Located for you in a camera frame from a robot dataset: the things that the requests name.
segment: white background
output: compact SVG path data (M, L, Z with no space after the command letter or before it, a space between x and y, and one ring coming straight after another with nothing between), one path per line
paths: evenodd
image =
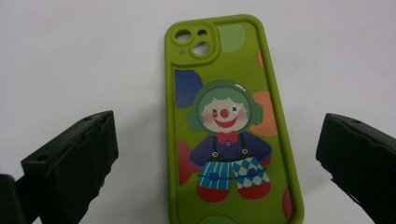
M81 223L168 223L163 36L177 21L241 13L265 27L304 223L373 223L315 152L327 112L396 136L393 0L1 1L1 172L20 178L22 159L111 109L120 158Z

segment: clown mouth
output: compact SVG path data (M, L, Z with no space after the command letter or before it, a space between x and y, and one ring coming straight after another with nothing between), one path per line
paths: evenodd
M221 128L230 128L230 127L232 127L235 123L236 123L236 119L237 119L238 117L235 117L234 119L232 119L232 120L230 120L230 121L227 121L227 122L221 122L221 121L218 121L218 120L216 120L216 119L214 119L214 121L221 127Z

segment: red circle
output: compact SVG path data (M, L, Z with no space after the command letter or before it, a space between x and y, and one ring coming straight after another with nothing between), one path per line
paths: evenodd
M220 115L223 117L223 118L228 118L228 116L230 115L230 112L228 111L228 109L222 109L221 111L220 111Z

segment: clown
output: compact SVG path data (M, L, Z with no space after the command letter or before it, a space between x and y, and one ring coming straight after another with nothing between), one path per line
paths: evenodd
M188 122L194 131L209 134L190 154L191 163L201 169L197 186L201 199L223 201L232 181L246 199L269 193L271 182L264 167L271 160L271 147L248 132L251 125L262 123L262 113L237 83L216 81L198 91Z

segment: blue checkered pants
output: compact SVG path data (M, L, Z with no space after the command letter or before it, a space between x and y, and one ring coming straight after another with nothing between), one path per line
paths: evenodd
M208 189L229 189L233 178L239 189L270 181L265 168L262 168L256 158L250 157L240 161L207 162L199 174L198 185Z

